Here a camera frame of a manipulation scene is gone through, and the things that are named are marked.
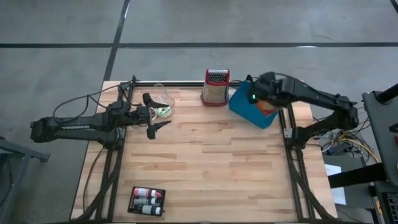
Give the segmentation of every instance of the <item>black floor line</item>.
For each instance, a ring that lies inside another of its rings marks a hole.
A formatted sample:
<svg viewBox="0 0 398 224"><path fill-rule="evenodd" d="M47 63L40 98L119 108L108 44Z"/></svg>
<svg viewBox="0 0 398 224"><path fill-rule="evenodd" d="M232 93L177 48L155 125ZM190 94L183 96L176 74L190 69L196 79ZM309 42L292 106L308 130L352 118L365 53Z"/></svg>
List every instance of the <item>black floor line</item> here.
<svg viewBox="0 0 398 224"><path fill-rule="evenodd" d="M1 48L13 49L79 49L79 48L111 48L112 43L77 43L77 44L0 44Z"/></svg>
<svg viewBox="0 0 398 224"><path fill-rule="evenodd" d="M118 29L120 41L122 28ZM199 49L199 48L292 48L292 47L398 47L398 42L296 42L296 43L244 43L244 42L176 42L176 43L98 43L98 44L0 44L1 48L11 49L79 49L79 48L112 48L114 56L117 49Z"/></svg>
<svg viewBox="0 0 398 224"><path fill-rule="evenodd" d="M120 43L121 49L291 48L291 47L398 47L398 42L297 42L297 43Z"/></svg>
<svg viewBox="0 0 398 224"><path fill-rule="evenodd" d="M398 3L397 0L390 0L392 6L394 7L394 9L396 10L397 14L398 14Z"/></svg>
<svg viewBox="0 0 398 224"><path fill-rule="evenodd" d="M116 52L118 51L118 44L122 36L124 21L126 20L127 11L129 9L130 0L124 0L122 12L120 14L118 29L116 29L116 34L114 36L113 45L111 48L111 53L109 55L108 63L106 64L106 70L104 74L103 81L109 81L111 79L112 69L114 60L116 58Z"/></svg>

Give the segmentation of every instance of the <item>red cheese grater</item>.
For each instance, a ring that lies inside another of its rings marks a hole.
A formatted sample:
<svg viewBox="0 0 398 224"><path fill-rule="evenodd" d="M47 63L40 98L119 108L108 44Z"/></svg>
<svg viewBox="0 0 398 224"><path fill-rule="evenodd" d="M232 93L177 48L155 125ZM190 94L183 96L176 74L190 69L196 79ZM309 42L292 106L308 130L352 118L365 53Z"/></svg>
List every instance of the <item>red cheese grater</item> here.
<svg viewBox="0 0 398 224"><path fill-rule="evenodd" d="M229 69L206 70L201 100L207 106L224 106L228 103Z"/></svg>

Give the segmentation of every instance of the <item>small bottle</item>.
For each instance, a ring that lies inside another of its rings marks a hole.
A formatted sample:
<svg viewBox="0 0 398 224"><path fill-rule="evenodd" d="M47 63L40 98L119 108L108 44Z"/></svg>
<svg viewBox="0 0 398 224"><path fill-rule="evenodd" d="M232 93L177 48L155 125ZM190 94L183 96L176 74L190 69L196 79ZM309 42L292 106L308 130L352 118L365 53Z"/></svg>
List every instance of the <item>small bottle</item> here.
<svg viewBox="0 0 398 224"><path fill-rule="evenodd" d="M154 205L159 206L162 200L160 198L139 197L134 199L133 205Z"/></svg>
<svg viewBox="0 0 398 224"><path fill-rule="evenodd" d="M163 213L160 207L152 205L136 205L134 206L134 209L138 213L147 215L162 215Z"/></svg>
<svg viewBox="0 0 398 224"><path fill-rule="evenodd" d="M163 195L160 192L157 192L156 190L150 190L150 189L145 189L145 188L139 188L136 187L134 189L134 196L135 197L163 197Z"/></svg>

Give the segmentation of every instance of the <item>label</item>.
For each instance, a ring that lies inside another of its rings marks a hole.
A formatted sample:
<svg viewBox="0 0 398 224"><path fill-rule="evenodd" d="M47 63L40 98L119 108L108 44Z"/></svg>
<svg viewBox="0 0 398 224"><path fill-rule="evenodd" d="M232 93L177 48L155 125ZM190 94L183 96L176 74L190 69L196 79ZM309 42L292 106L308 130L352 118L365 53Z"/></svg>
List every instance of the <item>label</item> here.
<svg viewBox="0 0 398 224"><path fill-rule="evenodd" d="M152 210L152 206L151 205L143 205L142 206L142 213L143 214L151 215L151 213L150 213L151 210Z"/></svg>
<svg viewBox="0 0 398 224"><path fill-rule="evenodd" d="M135 198L134 199L134 204L135 205L147 205L148 204L148 199L146 199L146 198Z"/></svg>
<svg viewBox="0 0 398 224"><path fill-rule="evenodd" d="M138 189L138 196L146 197L149 189Z"/></svg>
<svg viewBox="0 0 398 224"><path fill-rule="evenodd" d="M71 130L71 129L86 129L90 127L88 125L75 125L75 126L64 126L61 128L64 130Z"/></svg>
<svg viewBox="0 0 398 224"><path fill-rule="evenodd" d="M160 215L160 207L156 208L155 215Z"/></svg>

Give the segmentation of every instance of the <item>white paper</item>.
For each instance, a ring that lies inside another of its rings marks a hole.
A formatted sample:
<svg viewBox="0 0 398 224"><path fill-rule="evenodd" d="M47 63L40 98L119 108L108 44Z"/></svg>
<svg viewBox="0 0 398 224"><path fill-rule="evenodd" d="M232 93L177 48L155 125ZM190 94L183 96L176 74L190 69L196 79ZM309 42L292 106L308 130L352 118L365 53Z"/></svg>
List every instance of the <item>white paper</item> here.
<svg viewBox="0 0 398 224"><path fill-rule="evenodd" d="M325 168L326 168L326 173L328 174L328 176L341 173L340 166L333 166L333 165L325 164ZM340 204L340 205L346 205L346 196L344 194L344 188L338 187L338 188L332 189L331 193L333 195L333 200L335 201L335 203Z"/></svg>

